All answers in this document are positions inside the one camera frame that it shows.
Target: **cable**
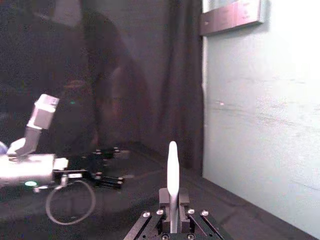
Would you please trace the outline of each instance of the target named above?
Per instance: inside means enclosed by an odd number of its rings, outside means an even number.
[[[61,221],[58,221],[54,218],[54,216],[51,214],[51,210],[50,210],[50,205],[51,205],[51,200],[54,196],[54,194],[59,191],[61,188],[63,188],[62,186],[57,186],[52,192],[50,192],[50,194],[48,195],[46,201],[45,201],[45,211],[46,211],[46,214],[47,216],[50,218],[51,221],[53,221],[54,223],[56,224],[59,224],[59,225],[72,225],[72,224],[77,224],[79,222],[81,222],[82,220],[84,220],[85,218],[87,218],[95,209],[96,207],[96,195],[94,193],[94,191],[92,190],[92,188],[89,186],[88,183],[84,182],[84,181],[81,181],[81,180],[77,180],[77,181],[74,181],[74,182],[78,182],[78,183],[82,183],[84,184],[84,186],[86,186],[90,192],[90,195],[91,195],[91,199],[92,199],[92,202],[91,202],[91,206],[88,210],[88,212],[82,216],[81,218],[75,220],[75,221],[71,221],[71,222],[61,222]]]

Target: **black clamp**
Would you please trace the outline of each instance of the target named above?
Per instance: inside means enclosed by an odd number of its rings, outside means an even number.
[[[233,240],[209,211],[189,207],[186,188],[179,189],[179,233],[170,233],[170,201],[167,188],[159,190],[159,209],[145,211],[124,240]]]

